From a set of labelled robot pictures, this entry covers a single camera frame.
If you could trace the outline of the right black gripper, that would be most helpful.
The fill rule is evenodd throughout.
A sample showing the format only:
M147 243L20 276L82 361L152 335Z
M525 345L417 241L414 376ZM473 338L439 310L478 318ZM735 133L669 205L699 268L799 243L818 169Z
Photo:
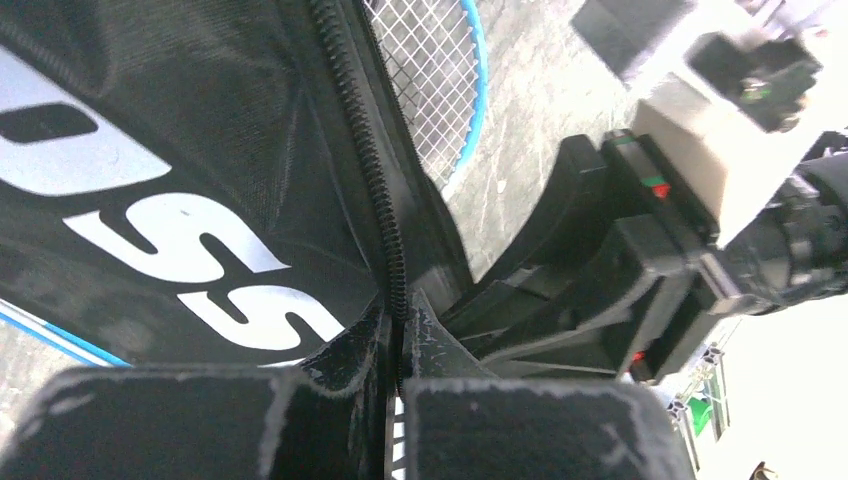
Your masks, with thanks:
M519 233L442 316L501 377L654 382L724 319L847 291L847 140L823 134L727 245L647 135L564 139Z

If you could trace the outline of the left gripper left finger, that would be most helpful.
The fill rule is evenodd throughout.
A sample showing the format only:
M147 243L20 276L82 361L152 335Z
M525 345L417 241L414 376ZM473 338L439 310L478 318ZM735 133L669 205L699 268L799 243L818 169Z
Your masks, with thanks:
M328 343L299 365L74 368L35 396L5 479L381 479L388 465L381 298L349 328L305 294L235 294L246 323L189 298L239 339L291 347L291 317Z

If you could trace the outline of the blue racket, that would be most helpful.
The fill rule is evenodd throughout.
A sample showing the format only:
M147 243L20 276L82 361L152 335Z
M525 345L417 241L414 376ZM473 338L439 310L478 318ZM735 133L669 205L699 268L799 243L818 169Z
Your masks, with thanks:
M470 0L363 4L420 164L446 198L479 143L488 104L488 49Z

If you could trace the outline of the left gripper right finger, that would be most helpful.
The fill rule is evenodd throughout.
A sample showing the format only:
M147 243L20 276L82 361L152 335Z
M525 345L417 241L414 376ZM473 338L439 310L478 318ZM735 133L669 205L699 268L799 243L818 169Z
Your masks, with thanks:
M502 379L410 298L403 384L409 479L689 479L667 412L616 380Z

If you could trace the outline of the black racket cover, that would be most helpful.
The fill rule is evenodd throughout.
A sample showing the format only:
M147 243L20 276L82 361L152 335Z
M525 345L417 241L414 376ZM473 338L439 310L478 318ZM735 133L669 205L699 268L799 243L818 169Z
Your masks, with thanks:
M349 328L472 286L358 1L5 1L1 301L129 365L284 366L235 294Z

